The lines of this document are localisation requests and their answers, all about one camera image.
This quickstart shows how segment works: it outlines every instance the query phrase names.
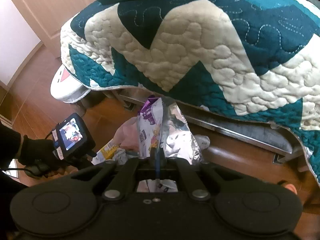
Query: silver bolt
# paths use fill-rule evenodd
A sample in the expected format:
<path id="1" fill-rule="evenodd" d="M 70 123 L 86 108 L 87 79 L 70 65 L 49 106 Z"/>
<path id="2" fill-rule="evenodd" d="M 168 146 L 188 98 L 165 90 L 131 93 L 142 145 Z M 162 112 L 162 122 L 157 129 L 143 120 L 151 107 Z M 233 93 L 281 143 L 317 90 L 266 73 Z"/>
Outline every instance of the silver bolt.
<path id="1" fill-rule="evenodd" d="M 205 198 L 209 195 L 209 193 L 203 189 L 196 189 L 192 192 L 192 195 L 196 198 Z"/>
<path id="2" fill-rule="evenodd" d="M 152 201 L 151 201 L 150 199 L 144 199 L 144 200 L 143 200 L 143 203 L 145 203 L 145 204 L 151 204 Z"/>
<path id="3" fill-rule="evenodd" d="M 160 198 L 158 198 L 158 197 L 155 197 L 152 201 L 153 201 L 153 202 L 160 202 L 160 201 L 161 201 L 161 199 L 160 199 Z"/>
<path id="4" fill-rule="evenodd" d="M 115 189 L 110 189 L 110 190 L 107 190 L 104 195 L 107 197 L 107 198 L 117 198 L 120 196 L 120 192 L 118 190 L 115 190 Z"/>

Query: bedspread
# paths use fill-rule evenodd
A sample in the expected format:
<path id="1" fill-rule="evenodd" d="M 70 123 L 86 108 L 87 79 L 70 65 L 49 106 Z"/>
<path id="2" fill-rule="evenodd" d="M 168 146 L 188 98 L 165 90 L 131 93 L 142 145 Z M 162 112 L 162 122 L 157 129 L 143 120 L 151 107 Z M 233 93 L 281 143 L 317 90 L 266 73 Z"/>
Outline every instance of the bedspread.
<path id="1" fill-rule="evenodd" d="M 63 25 L 61 59 L 93 90 L 144 87 L 285 127 L 319 183 L 319 17 L 306 0 L 96 1 Z"/>

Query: wooden door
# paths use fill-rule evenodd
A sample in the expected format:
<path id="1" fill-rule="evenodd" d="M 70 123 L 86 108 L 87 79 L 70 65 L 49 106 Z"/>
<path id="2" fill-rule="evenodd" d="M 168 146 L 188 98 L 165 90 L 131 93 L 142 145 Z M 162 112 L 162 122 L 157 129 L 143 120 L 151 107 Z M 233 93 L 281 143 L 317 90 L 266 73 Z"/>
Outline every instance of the wooden door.
<path id="1" fill-rule="evenodd" d="M 60 57 L 62 25 L 95 0 L 12 0 L 45 46 Z"/>

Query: white wall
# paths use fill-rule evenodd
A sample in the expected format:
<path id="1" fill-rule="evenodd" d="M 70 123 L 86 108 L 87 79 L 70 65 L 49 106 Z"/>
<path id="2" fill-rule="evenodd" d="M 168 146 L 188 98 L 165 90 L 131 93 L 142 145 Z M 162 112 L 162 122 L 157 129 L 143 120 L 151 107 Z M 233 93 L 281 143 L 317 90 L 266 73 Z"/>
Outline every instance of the white wall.
<path id="1" fill-rule="evenodd" d="M 0 80 L 5 85 L 39 42 L 13 2 L 0 0 Z"/>

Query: gloved hand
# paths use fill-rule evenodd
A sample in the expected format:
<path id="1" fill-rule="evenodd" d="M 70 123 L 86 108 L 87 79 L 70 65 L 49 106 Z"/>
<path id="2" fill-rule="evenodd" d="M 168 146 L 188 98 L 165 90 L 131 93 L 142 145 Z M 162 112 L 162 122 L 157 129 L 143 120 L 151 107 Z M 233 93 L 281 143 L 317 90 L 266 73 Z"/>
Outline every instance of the gloved hand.
<path id="1" fill-rule="evenodd" d="M 54 154 L 52 140 L 48 139 L 29 139 L 27 135 L 23 137 L 21 153 L 18 161 L 22 165 L 32 166 L 36 160 L 47 164 L 52 171 L 61 167 L 62 161 L 57 159 Z"/>

